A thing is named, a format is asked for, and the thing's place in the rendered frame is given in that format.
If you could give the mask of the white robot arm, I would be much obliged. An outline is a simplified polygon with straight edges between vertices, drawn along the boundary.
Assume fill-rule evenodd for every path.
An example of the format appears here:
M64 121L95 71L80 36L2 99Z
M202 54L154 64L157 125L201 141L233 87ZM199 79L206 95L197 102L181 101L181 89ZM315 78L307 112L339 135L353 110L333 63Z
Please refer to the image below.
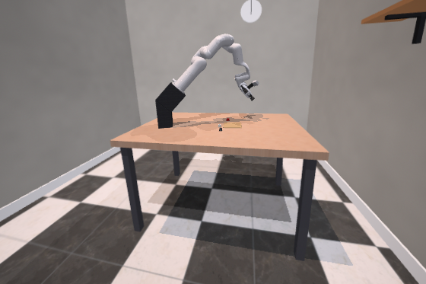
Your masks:
M246 68L246 72L234 76L239 89L241 85L247 85L245 81L250 79L250 69L243 61L241 45L234 43L234 38L229 34L222 34L217 36L213 39L213 41L210 42L208 46L203 46L200 48L191 60L191 64L193 65L191 65L178 80L174 79L175 81L173 80L174 82L172 84L181 92L184 92L193 82L193 80L206 68L207 62L205 59L211 59L221 47L227 50L229 53L233 54L235 65L241 65ZM250 85L247 85L247 88L251 89L252 86L257 85L259 85L259 83L257 80L255 80L252 81Z

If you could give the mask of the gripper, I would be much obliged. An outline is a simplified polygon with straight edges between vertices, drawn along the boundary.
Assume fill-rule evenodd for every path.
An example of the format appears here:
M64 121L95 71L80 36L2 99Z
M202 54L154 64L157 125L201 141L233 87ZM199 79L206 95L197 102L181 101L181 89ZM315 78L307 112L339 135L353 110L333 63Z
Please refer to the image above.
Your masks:
M245 88L246 87L246 88ZM241 85L241 87L240 87L241 89L241 91L247 96L247 98L250 98L250 100L254 100L255 98L252 96L252 93L251 92L249 92L250 90L247 88L247 85ZM248 91L249 90L249 91Z

